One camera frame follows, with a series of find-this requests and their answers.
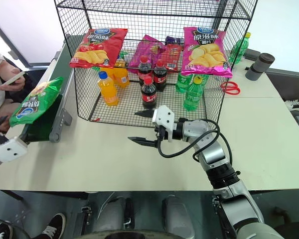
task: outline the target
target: shoe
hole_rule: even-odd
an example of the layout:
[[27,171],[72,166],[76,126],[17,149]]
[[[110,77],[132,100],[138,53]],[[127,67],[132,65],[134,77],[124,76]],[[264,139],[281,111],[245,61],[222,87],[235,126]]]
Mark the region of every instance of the shoe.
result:
[[299,111],[299,100],[285,101],[289,111]]
[[0,239],[11,239],[12,238],[12,227],[7,224],[0,223]]
[[62,213],[54,215],[46,229],[37,238],[60,239],[65,229],[65,216]]

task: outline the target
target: robotic arm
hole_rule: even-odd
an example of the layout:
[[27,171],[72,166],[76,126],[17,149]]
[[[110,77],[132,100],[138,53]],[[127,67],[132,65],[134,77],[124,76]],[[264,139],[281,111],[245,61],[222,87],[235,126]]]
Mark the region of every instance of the robotic arm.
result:
[[[194,147],[193,157],[199,161],[213,186],[215,195],[213,205],[226,236],[237,239],[283,238],[274,229],[264,224],[263,215],[256,202],[242,180],[238,178],[238,173],[232,167],[230,159],[226,157],[217,142],[218,136],[221,135],[229,147],[216,123],[214,124],[217,130],[211,130],[208,124],[213,122],[211,120],[180,119],[179,122],[174,122],[174,113],[167,106],[160,106],[154,111],[137,112],[136,115],[148,118],[152,116],[157,140],[129,137],[132,141],[144,146],[157,147],[163,157],[178,156]],[[169,142],[173,139],[183,140],[190,145],[178,153],[165,155],[160,148],[160,143],[164,139],[168,139]]]

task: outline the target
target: red chip bag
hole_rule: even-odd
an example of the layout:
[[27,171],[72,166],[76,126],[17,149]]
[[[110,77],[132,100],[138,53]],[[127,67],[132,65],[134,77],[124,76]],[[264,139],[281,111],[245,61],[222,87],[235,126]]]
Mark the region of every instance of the red chip bag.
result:
[[125,28],[90,29],[76,49],[70,67],[113,68],[127,33]]
[[168,70],[177,71],[177,65],[182,47],[176,44],[168,44],[167,50],[162,53],[161,59],[165,62]]

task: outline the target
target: wire mesh basket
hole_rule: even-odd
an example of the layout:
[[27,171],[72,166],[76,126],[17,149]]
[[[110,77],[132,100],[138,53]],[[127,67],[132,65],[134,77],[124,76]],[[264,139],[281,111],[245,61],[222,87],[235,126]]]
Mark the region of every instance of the wire mesh basket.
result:
[[[227,59],[236,42],[246,34],[256,3],[257,0],[55,0],[71,56],[91,28],[127,28],[122,50],[133,53],[146,34],[157,40],[154,44],[159,49],[167,36],[184,38],[183,28],[196,26],[226,31],[223,43]],[[187,112],[183,107],[185,94],[175,90],[181,62],[180,57],[178,69],[168,73],[167,86],[158,93],[157,106],[167,105],[177,118],[218,122],[224,98],[220,85],[228,79],[210,76],[198,110]],[[144,108],[139,78],[134,73],[129,73],[129,77],[128,87],[117,87],[119,104],[108,107],[97,85],[97,72],[75,68],[78,116],[95,122],[152,127],[150,119],[134,115]]]

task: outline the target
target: white wall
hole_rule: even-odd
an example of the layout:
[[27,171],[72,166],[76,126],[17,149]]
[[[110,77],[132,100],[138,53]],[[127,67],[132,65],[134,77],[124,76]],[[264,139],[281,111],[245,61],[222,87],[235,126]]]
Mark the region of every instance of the white wall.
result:
[[275,57],[271,68],[299,72],[299,0],[258,0],[249,48]]
[[63,45],[53,0],[0,0],[0,28],[29,63],[50,62]]

